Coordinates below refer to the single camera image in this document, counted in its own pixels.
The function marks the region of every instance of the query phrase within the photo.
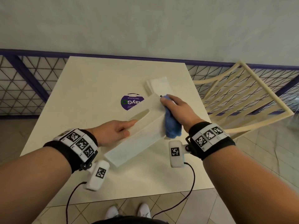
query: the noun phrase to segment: purple sticker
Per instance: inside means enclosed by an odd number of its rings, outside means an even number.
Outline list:
[[[123,98],[121,99],[121,106],[125,110],[129,110],[130,108],[139,104],[143,100],[144,98],[141,97],[139,94],[128,93],[127,95],[123,96]]]

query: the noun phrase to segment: tile floor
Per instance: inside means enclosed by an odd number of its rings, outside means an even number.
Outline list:
[[[0,164],[19,156],[36,120],[0,120]],[[237,146],[299,193],[299,120],[285,119],[237,139]],[[69,223],[88,224],[104,218],[111,205],[120,214],[135,215],[140,203],[152,214],[172,207],[188,192],[143,196],[69,206]],[[180,206],[156,216],[170,224],[234,223],[215,189],[193,191]],[[65,206],[45,208],[34,224],[65,223]]]

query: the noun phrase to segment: blue rag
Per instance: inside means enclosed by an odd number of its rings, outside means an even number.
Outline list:
[[[165,128],[166,136],[169,138],[176,138],[182,135],[182,125],[174,118],[171,111],[165,107]]]

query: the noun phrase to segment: table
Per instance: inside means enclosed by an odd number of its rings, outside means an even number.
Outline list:
[[[210,121],[183,63],[70,57],[21,155],[42,147],[66,129],[90,128],[117,119],[126,112],[121,106],[124,95],[148,97],[146,80],[164,76],[178,97]],[[186,137],[183,130],[179,139],[184,144]],[[70,204],[189,191],[192,170],[170,167],[168,142],[159,140],[119,168],[111,165],[99,191],[79,187]],[[95,160],[101,158],[99,152]],[[202,161],[191,154],[186,154],[185,160],[195,170],[193,190],[213,188]],[[76,171],[48,206],[66,205],[75,186],[86,179],[86,171]]]

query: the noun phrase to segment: sneaker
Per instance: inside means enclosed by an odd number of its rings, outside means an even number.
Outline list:
[[[137,216],[151,218],[149,206],[145,203],[141,204],[139,209],[138,209]]]
[[[108,209],[105,219],[111,219],[118,215],[119,215],[119,213],[118,213],[117,208],[115,206],[112,206]]]

